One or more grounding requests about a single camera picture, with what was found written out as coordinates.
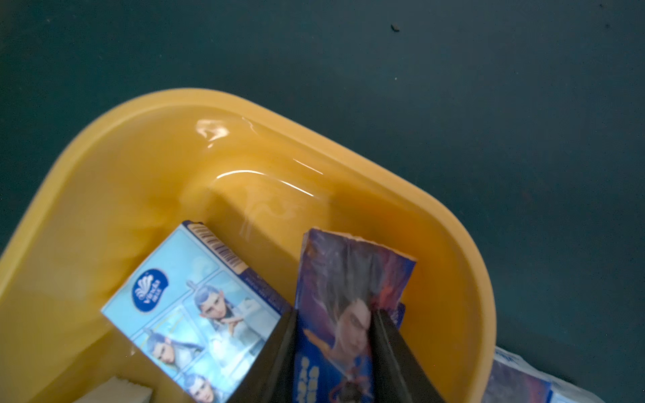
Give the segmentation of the purple anime tissue pack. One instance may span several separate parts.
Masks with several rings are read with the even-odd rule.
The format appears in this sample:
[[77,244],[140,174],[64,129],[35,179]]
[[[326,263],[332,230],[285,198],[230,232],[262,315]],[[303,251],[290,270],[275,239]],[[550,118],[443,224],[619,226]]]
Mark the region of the purple anime tissue pack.
[[595,394],[532,367],[521,356],[495,348],[482,402],[603,403]]

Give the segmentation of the dark purple tissue pack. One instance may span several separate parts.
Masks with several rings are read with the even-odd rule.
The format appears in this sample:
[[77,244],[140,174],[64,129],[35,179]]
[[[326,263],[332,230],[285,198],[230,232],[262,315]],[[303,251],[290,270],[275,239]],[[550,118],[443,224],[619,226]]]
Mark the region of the dark purple tissue pack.
[[344,233],[312,228],[298,268],[295,402],[372,402],[369,330],[397,311],[416,259]]

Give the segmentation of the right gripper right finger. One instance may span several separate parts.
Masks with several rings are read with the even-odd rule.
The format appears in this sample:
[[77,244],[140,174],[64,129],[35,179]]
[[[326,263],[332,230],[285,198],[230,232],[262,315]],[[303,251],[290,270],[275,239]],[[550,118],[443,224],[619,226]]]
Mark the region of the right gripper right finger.
[[388,312],[372,312],[374,402],[444,403]]

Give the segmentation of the yellow plastic storage box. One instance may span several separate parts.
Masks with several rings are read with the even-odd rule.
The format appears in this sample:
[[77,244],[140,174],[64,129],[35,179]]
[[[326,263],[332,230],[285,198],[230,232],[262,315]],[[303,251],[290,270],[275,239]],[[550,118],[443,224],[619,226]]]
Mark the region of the yellow plastic storage box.
[[425,191],[309,129],[224,92],[138,97],[60,155],[1,258],[1,399],[72,402],[118,376],[155,402],[187,394],[102,307],[182,222],[205,223],[285,299],[310,228],[417,260],[401,332],[449,402],[481,400],[496,307],[484,260]]

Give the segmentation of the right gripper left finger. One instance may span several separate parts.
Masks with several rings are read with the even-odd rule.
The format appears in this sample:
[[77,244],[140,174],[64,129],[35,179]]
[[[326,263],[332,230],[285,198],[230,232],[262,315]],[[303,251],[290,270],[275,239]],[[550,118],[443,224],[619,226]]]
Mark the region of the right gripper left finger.
[[228,403],[293,402],[297,310],[285,313]]

